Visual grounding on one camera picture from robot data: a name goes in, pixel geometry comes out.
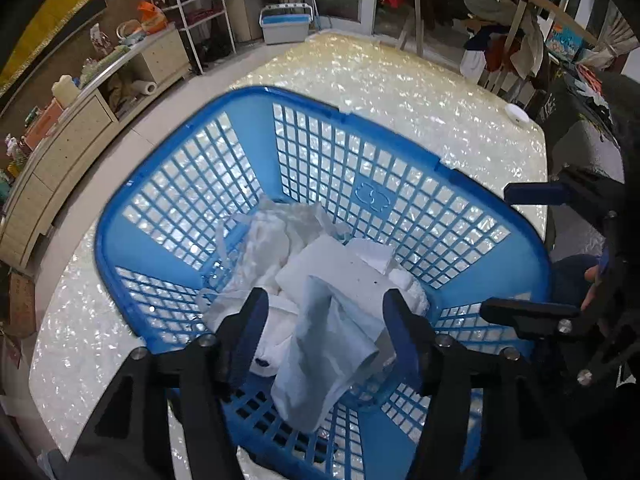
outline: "embossed logo on basket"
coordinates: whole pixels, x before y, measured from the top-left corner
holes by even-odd
[[[396,197],[388,189],[362,175],[356,177],[351,199],[381,219],[391,213]]]

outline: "light blue cloth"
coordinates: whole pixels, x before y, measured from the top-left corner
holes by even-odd
[[[310,433],[353,383],[371,374],[385,324],[315,276],[306,279],[299,307],[289,354],[271,397],[290,426]]]

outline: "paper towel roll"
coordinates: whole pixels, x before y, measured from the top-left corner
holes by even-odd
[[[131,88],[139,94],[151,95],[156,93],[158,86],[153,81],[134,81]]]

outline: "orange plastic bag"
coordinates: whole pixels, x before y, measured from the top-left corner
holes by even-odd
[[[154,4],[140,1],[138,10],[142,13],[140,25],[147,34],[155,34],[167,26],[166,16]]]

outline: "finger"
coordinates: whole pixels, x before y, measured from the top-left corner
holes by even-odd
[[[593,266],[586,270],[584,273],[584,279],[588,282],[595,282],[598,276],[598,266]]]
[[[585,308],[587,308],[587,306],[589,306],[591,301],[593,301],[593,298],[595,295],[596,295],[596,285],[591,285],[587,292],[587,295],[584,297],[584,300],[582,300],[580,310],[584,310]]]

